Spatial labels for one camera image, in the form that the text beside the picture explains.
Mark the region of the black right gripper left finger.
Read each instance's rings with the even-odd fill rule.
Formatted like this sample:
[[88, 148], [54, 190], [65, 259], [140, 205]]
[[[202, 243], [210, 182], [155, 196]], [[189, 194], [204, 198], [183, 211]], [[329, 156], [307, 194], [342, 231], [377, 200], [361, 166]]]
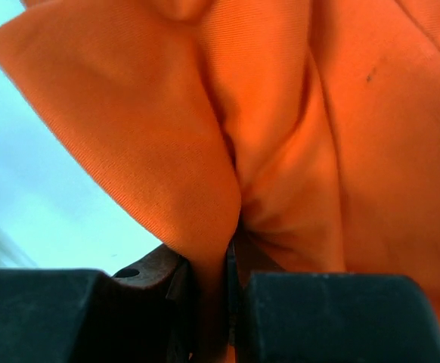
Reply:
[[114, 275], [0, 269], [0, 362], [186, 362], [191, 271], [157, 247]]

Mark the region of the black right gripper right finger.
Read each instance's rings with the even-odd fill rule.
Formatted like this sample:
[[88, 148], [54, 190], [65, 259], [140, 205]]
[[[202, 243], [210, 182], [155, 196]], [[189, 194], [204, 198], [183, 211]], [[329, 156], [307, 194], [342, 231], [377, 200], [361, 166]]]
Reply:
[[226, 266], [238, 362], [440, 362], [440, 326], [408, 277], [289, 273], [240, 235]]

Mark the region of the orange t shirt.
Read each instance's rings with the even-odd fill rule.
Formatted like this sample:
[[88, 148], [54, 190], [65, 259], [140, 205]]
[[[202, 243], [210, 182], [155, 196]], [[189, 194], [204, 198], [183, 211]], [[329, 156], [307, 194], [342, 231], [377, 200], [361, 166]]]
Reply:
[[440, 321], [440, 1], [27, 1], [0, 67], [81, 167], [186, 257], [226, 354], [243, 227], [287, 271], [414, 279]]

